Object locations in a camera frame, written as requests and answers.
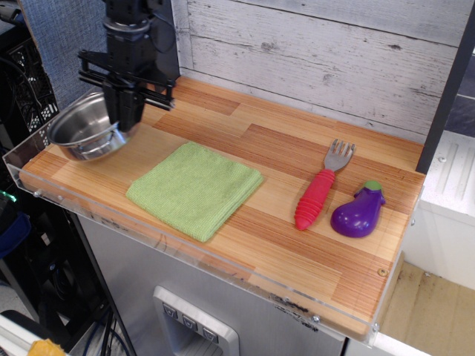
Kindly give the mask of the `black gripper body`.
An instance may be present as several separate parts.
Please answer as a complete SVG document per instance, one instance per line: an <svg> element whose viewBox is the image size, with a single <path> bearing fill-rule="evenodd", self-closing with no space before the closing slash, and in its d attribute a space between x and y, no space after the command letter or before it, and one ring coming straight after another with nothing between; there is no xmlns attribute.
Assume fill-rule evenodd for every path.
<svg viewBox="0 0 475 356"><path fill-rule="evenodd" d="M168 79L156 65L153 41L147 33L107 33L107 50L81 50L81 80L102 88L108 79L118 89L135 86L145 103L170 110L174 107L174 80Z"/></svg>

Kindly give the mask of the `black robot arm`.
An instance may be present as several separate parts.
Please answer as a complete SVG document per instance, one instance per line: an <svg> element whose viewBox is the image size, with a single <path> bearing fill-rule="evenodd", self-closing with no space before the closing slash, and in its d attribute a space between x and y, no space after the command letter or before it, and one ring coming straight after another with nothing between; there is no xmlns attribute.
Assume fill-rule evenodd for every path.
<svg viewBox="0 0 475 356"><path fill-rule="evenodd" d="M146 103L168 111L173 108L175 80L158 68L157 54L171 50L175 40L166 49L159 47L152 35L158 20L174 26L148 1L106 1L107 51L79 52L79 78L102 88L110 123L122 132L140 122Z"/></svg>

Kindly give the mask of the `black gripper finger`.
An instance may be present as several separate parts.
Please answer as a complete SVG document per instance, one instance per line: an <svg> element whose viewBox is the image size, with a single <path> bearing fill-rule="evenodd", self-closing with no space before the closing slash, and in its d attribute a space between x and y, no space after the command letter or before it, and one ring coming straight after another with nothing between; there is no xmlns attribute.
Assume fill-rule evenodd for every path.
<svg viewBox="0 0 475 356"><path fill-rule="evenodd" d="M145 98L135 86L119 92L119 129L129 132L142 118Z"/></svg>
<svg viewBox="0 0 475 356"><path fill-rule="evenodd" d="M104 95L105 105L108 112L108 117L111 124L119 121L119 89L108 79L102 84L102 91Z"/></svg>

